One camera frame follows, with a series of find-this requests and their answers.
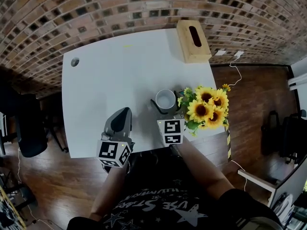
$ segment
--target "green leaf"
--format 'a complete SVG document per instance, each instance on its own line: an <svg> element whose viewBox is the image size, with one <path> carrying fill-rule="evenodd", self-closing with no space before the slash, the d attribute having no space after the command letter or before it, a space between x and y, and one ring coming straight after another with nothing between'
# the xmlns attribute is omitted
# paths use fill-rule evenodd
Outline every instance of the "green leaf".
<svg viewBox="0 0 307 230"><path fill-rule="evenodd" d="M188 121L187 127L188 129L195 130L198 127L199 123L195 123L193 120Z"/></svg>

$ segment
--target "sunflower bouquet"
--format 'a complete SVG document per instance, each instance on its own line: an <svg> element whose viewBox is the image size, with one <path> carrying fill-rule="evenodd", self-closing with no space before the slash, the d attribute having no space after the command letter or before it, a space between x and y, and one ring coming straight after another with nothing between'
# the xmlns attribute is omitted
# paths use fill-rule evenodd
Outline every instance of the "sunflower bouquet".
<svg viewBox="0 0 307 230"><path fill-rule="evenodd" d="M185 105L185 124L191 135L196 136L198 129L216 129L220 126L228 127L228 98L226 92L230 87L224 84L220 89L199 86L195 93L186 88L183 97L178 98L178 106Z"/></svg>

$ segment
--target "brick wall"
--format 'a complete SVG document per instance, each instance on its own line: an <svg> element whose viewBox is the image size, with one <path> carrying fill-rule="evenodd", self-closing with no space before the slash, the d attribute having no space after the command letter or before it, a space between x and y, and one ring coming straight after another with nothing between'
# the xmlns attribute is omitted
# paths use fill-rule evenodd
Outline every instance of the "brick wall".
<svg viewBox="0 0 307 230"><path fill-rule="evenodd" d="M307 54L307 0L0 0L0 67L24 91L60 90L63 54L128 33L199 20L226 63L291 64Z"/></svg>

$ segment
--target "wooden tissue box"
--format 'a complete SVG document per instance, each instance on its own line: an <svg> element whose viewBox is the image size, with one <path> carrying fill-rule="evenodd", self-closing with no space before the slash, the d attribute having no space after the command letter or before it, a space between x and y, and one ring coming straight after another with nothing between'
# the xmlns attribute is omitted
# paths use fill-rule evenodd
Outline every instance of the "wooden tissue box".
<svg viewBox="0 0 307 230"><path fill-rule="evenodd" d="M202 63L211 58L207 39L199 21L178 21L177 33L186 63Z"/></svg>

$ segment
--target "hole in table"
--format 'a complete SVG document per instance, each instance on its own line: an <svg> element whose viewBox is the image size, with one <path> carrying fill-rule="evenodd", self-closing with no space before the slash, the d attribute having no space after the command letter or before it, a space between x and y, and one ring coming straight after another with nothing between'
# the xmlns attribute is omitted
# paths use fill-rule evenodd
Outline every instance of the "hole in table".
<svg viewBox="0 0 307 230"><path fill-rule="evenodd" d="M74 59L71 60L71 66L76 67L79 64L79 58L75 57Z"/></svg>

